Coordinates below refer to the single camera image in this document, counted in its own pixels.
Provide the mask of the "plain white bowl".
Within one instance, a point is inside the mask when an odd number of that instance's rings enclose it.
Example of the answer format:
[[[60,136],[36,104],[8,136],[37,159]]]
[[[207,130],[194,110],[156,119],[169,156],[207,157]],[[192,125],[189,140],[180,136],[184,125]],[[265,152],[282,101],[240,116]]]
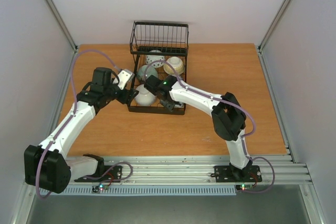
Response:
[[[155,100],[156,96],[148,91],[143,84],[139,85],[136,90],[139,92],[135,97],[135,101],[140,106],[150,106]]]

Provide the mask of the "celadon green bowl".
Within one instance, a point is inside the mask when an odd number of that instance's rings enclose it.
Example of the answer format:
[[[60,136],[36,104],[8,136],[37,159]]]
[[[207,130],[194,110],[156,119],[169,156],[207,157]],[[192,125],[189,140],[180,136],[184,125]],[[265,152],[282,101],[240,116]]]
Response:
[[[153,66],[143,65],[137,70],[136,78],[140,83],[144,83],[144,78],[147,79],[149,76],[159,77],[158,72]]]

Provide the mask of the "red patterned bowl dotted outside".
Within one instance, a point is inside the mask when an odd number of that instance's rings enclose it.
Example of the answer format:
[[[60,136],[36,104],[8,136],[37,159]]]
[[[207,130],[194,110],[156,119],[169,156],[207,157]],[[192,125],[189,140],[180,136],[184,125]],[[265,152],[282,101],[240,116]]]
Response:
[[[150,63],[152,67],[154,68],[160,68],[164,65],[165,57],[163,55],[146,55],[145,56],[145,63],[149,65]]]

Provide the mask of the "blue yellow floral bowl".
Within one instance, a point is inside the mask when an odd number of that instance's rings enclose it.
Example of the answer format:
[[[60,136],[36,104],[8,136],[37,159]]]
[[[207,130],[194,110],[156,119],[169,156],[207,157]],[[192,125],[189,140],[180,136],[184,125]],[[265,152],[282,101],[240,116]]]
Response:
[[[169,57],[166,62],[167,64],[164,64],[163,69],[167,74],[175,74],[176,72],[180,75],[184,73],[184,63],[181,58],[175,56]]]

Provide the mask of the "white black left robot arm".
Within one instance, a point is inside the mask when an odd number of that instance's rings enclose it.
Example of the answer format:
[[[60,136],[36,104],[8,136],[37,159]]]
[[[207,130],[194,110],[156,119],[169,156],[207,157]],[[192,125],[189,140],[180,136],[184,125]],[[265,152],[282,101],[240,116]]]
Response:
[[[54,131],[37,146],[29,145],[24,151],[25,182],[35,186],[40,198],[42,189],[48,194],[63,192],[71,181],[85,179],[102,180],[108,170],[104,159],[85,154],[67,160],[71,146],[101,109],[112,101],[130,103],[138,91],[127,89],[134,73],[123,69],[115,73],[112,69],[95,68],[92,80],[76,94],[71,109]]]

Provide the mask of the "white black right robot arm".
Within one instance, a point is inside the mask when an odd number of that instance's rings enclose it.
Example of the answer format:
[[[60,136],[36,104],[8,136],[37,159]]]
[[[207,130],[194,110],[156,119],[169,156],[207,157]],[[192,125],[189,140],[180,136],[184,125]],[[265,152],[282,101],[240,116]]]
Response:
[[[209,115],[215,133],[225,140],[229,151],[231,178],[242,182],[250,174],[252,161],[245,143],[247,111],[238,103],[236,97],[213,94],[187,84],[181,78],[170,75],[164,80],[149,76],[144,87],[159,98],[160,103],[172,111],[178,103],[190,105]]]

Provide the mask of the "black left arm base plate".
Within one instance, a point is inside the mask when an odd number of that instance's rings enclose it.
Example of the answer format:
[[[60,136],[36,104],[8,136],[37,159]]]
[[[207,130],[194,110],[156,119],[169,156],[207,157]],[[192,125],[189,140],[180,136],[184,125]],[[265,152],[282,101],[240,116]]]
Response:
[[[104,166],[104,169],[92,175],[86,175],[75,179],[77,183],[106,183],[106,182],[118,182],[123,174],[122,165],[116,166]]]

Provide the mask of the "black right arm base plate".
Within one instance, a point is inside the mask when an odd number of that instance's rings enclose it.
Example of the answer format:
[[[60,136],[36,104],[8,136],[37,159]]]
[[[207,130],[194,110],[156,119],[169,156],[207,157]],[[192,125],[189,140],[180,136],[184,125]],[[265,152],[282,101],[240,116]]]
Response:
[[[230,165],[215,166],[211,177],[214,177],[217,183],[262,182],[260,167],[257,165],[242,170]]]

